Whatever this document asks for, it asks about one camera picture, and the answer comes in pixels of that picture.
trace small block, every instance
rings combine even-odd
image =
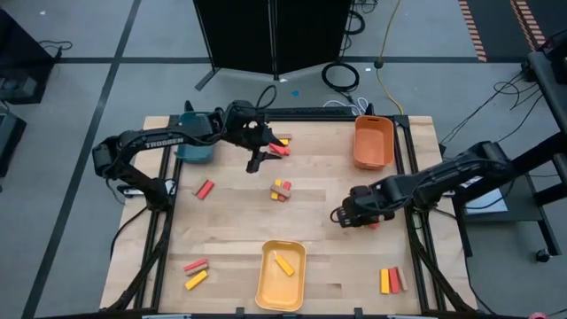
[[[283,183],[283,188],[284,188],[285,190],[289,191],[290,188],[291,188],[291,183],[290,183],[290,182],[285,182],[285,183]],[[283,195],[278,195],[278,198],[277,198],[277,199],[279,199],[279,200],[282,201],[282,202],[284,202],[284,201],[287,200],[287,198],[286,198],[285,196],[283,196]]]
[[[199,191],[199,193],[197,194],[197,198],[199,199],[205,199],[206,195],[209,193],[209,191],[211,191],[211,189],[213,188],[214,183],[211,181],[207,181],[205,183],[205,186],[203,186],[203,188],[201,189],[201,191]]]
[[[400,280],[398,280],[398,270],[396,268],[388,269],[390,272],[390,287],[392,288],[392,293],[400,292]]]
[[[283,269],[283,271],[285,271],[287,276],[293,275],[293,268],[291,268],[290,264],[287,263],[287,261],[285,261],[284,257],[277,255],[276,256],[276,262],[277,262],[278,265],[280,265],[280,267]]]
[[[383,294],[390,293],[390,279],[388,278],[388,269],[380,270],[380,292]]]
[[[286,190],[284,187],[282,186],[277,186],[276,184],[273,184],[272,187],[270,188],[272,191],[275,191],[276,193],[280,194],[281,196],[284,196],[285,198],[290,198],[291,197],[291,191]]]
[[[183,267],[183,270],[185,270],[185,271],[191,270],[191,269],[193,269],[193,268],[195,268],[195,267],[199,267],[199,266],[204,265],[204,264],[206,264],[206,258],[202,258],[202,259],[200,259],[200,260],[198,260],[198,261],[195,261],[195,262],[193,262],[193,263],[191,263],[191,264],[189,264],[189,265]]]
[[[276,181],[274,182],[274,184],[277,185],[277,186],[282,186],[282,180],[276,180]],[[273,200],[277,200],[277,199],[279,198],[279,196],[280,196],[280,195],[279,195],[278,193],[276,193],[275,191],[272,191],[271,198],[272,198]]]
[[[206,177],[201,177],[200,180],[198,180],[195,183],[195,186],[193,186],[193,195],[197,195],[199,191],[201,191],[201,189],[203,188],[203,186],[205,186],[205,183],[208,181],[209,179]]]
[[[200,273],[198,273],[196,276],[190,279],[187,283],[185,283],[185,288],[187,288],[187,290],[191,290],[195,288],[198,284],[201,284],[201,282],[205,280],[207,276],[208,274],[206,273],[206,270],[202,270]]]
[[[276,138],[279,140],[281,139],[291,140],[291,134],[276,134]]]
[[[201,266],[197,266],[193,269],[189,269],[187,271],[185,271],[185,275],[186,276],[193,276],[195,274],[197,274],[198,272],[200,272],[201,270],[205,270],[209,268],[209,264],[208,263],[204,263]]]
[[[396,267],[396,270],[398,270],[398,278],[400,279],[401,290],[405,292],[408,289],[408,282],[406,281],[404,270],[400,267]]]
[[[289,148],[277,146],[272,143],[269,144],[269,150],[275,153],[276,155],[280,155],[280,156],[289,156],[291,153]]]

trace yellow bowl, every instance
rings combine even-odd
[[[276,262],[282,256],[293,268],[287,276]],[[293,312],[303,304],[306,249],[301,243],[270,240],[262,246],[262,266],[256,293],[258,306],[275,311]]]

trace wooden table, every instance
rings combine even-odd
[[[431,117],[410,117],[420,169],[441,161]],[[148,117],[144,128],[167,125],[167,117]],[[307,248],[305,300],[302,314],[419,314],[414,270],[403,210],[377,230],[341,229],[330,221],[355,185],[367,185],[395,175],[394,165],[383,171],[353,166],[352,122],[272,122],[278,133],[292,133],[291,156],[261,164],[260,172],[245,172],[250,153],[234,145],[216,145],[214,163],[183,165],[177,196],[160,313],[234,313],[245,307],[249,314],[268,313],[254,301],[260,276],[261,247],[270,239],[300,241]],[[406,172],[408,156],[399,129]],[[162,150],[139,153],[136,167],[157,176]],[[173,172],[174,156],[169,169]],[[191,188],[202,176],[215,182],[206,200],[198,200]],[[291,182],[292,197],[285,203],[270,199],[276,178]],[[127,201],[121,222],[145,205],[143,198]],[[439,207],[453,212],[449,200]],[[101,307],[112,304],[139,270],[150,214],[146,213],[120,235],[108,272]],[[439,268],[471,306],[470,290],[459,230],[455,220],[431,213],[431,231]],[[209,277],[187,291],[183,266],[206,257]],[[383,295],[379,289],[381,268],[403,267],[409,290]],[[423,266],[429,303],[435,308],[431,278]],[[150,303],[154,275],[149,275],[145,306]]]

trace yellow cable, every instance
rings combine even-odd
[[[386,28],[386,33],[384,35],[384,42],[382,43],[382,50],[380,51],[380,56],[378,57],[378,61],[380,63],[382,63],[382,60],[383,60],[384,50],[386,48],[386,42],[388,40],[388,35],[390,34],[390,26],[392,25],[393,18],[396,16],[396,11],[400,7],[400,4],[401,4],[401,0],[398,0],[398,3],[396,3],[396,7],[393,9],[392,16],[390,17],[390,21],[388,21],[388,27]],[[394,103],[396,106],[398,106],[398,110],[400,110],[400,114],[403,115],[404,114],[404,108],[401,107],[400,102],[396,101],[396,99],[393,98],[393,96],[390,94],[390,92],[388,92],[388,89],[382,83],[378,69],[376,70],[376,77],[378,78],[378,83],[380,83],[380,86],[382,86],[382,89],[384,89],[384,93],[386,94],[388,99],[390,99],[390,101],[392,101],[392,103]]]

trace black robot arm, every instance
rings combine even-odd
[[[195,118],[190,126],[126,131],[106,138],[92,150],[95,173],[104,179],[122,180],[145,195],[148,208],[164,211],[172,204],[165,181],[150,178],[130,164],[138,152],[178,144],[205,146],[224,140],[252,151],[246,171],[255,173],[263,160],[270,159],[260,151],[262,146],[283,146],[267,123],[266,115],[258,115],[249,102],[234,101],[226,112],[217,108],[207,116]]]
[[[413,175],[393,175],[368,186],[356,186],[333,215],[341,227],[360,227],[394,218],[405,206],[429,211],[444,192],[454,191],[471,178],[502,179],[512,166],[497,143],[481,142],[457,157]]]

